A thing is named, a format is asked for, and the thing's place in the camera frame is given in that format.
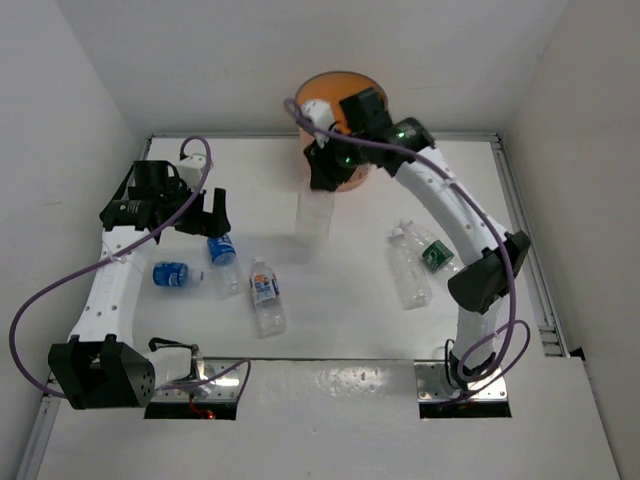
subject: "gray wall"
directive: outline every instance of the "gray wall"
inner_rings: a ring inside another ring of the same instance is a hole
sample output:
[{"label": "gray wall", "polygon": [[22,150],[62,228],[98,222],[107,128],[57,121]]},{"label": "gray wall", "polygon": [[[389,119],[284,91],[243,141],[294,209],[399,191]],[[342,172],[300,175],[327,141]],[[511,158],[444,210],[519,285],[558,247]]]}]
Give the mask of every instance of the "gray wall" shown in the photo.
[{"label": "gray wall", "polygon": [[495,130],[566,0],[57,0],[145,133],[294,130],[282,100],[336,69],[372,76],[396,116]]},{"label": "gray wall", "polygon": [[508,131],[571,344],[624,478],[638,478],[640,3],[574,0]]},{"label": "gray wall", "polygon": [[[30,294],[99,255],[97,218],[136,141],[53,0],[10,0],[0,15],[0,478],[13,478],[40,395],[13,366],[9,323]],[[53,341],[78,319],[91,279],[37,302],[19,349],[42,380]]]}]

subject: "brown container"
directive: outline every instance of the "brown container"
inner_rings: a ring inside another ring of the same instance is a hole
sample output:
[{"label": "brown container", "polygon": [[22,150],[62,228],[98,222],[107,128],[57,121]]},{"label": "brown container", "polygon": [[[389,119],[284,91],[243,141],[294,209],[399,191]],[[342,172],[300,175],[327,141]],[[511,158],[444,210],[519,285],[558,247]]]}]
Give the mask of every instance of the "brown container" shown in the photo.
[{"label": "brown container", "polygon": [[[326,72],[311,77],[298,89],[296,102],[298,102],[299,105],[314,99],[328,102],[331,105],[333,116],[340,126],[340,130],[345,133],[350,133],[339,102],[369,87],[375,88],[380,93],[384,101],[384,106],[387,107],[387,95],[382,87],[369,77],[354,72]],[[313,140],[312,135],[300,129],[300,142],[303,149],[311,144]],[[301,156],[299,163],[303,175],[308,177],[311,172],[304,156]],[[338,191],[344,192],[345,190],[351,190],[360,185],[367,178],[370,169],[370,165],[358,166],[349,181],[338,187]]]}]

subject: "plastic bottle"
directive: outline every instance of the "plastic bottle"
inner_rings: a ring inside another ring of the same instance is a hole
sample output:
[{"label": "plastic bottle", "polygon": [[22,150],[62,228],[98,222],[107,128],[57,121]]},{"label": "plastic bottle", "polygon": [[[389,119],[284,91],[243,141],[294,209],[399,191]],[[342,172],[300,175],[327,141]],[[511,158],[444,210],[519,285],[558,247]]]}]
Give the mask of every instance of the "plastic bottle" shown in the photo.
[{"label": "plastic bottle", "polygon": [[318,244],[329,237],[336,194],[311,190],[305,179],[298,193],[296,212],[296,236],[304,243]]},{"label": "plastic bottle", "polygon": [[191,268],[185,263],[158,262],[153,267],[153,283],[159,287],[200,285],[204,281],[204,271]]},{"label": "plastic bottle", "polygon": [[225,233],[219,238],[208,238],[207,248],[222,292],[226,296],[242,292],[246,283],[242,281],[242,271],[229,235]]},{"label": "plastic bottle", "polygon": [[426,306],[433,297],[409,241],[401,228],[391,234],[390,262],[393,278],[400,296],[400,304],[405,310]]},{"label": "plastic bottle", "polygon": [[460,259],[429,229],[412,221],[400,222],[400,228],[414,252],[437,277],[448,280],[464,268]]},{"label": "plastic bottle", "polygon": [[287,328],[287,319],[280,301],[278,280],[273,270],[259,257],[253,260],[250,285],[260,336],[264,338],[283,333]]}]

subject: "green label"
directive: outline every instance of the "green label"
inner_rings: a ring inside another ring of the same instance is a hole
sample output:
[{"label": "green label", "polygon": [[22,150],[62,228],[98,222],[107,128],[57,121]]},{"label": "green label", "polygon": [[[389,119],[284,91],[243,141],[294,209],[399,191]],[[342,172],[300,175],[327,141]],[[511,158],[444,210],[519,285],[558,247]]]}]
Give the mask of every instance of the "green label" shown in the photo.
[{"label": "green label", "polygon": [[434,272],[449,263],[452,258],[453,252],[440,240],[436,240],[422,252],[422,259]]}]

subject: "bottle label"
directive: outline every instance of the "bottle label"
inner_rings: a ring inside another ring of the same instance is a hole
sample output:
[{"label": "bottle label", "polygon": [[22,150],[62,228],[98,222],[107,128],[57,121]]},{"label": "bottle label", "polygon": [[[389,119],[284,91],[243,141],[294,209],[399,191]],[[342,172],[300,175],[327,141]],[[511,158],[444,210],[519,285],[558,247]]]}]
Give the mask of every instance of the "bottle label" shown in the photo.
[{"label": "bottle label", "polygon": [[225,253],[236,253],[236,250],[235,248],[233,248],[233,244],[231,243],[231,239],[226,233],[219,238],[208,239],[207,245],[209,247],[209,255],[211,256],[211,261],[215,260],[220,255]]},{"label": "bottle label", "polygon": [[251,287],[253,290],[253,300],[256,304],[265,300],[277,298],[278,295],[280,295],[278,280],[276,279],[275,274],[269,278],[266,275],[259,273],[253,278]]},{"label": "bottle label", "polygon": [[188,279],[184,263],[159,262],[153,267],[153,283],[159,287],[184,287]]},{"label": "bottle label", "polygon": [[453,257],[453,252],[440,240],[436,240],[422,252],[422,259],[434,272],[449,263]]}]

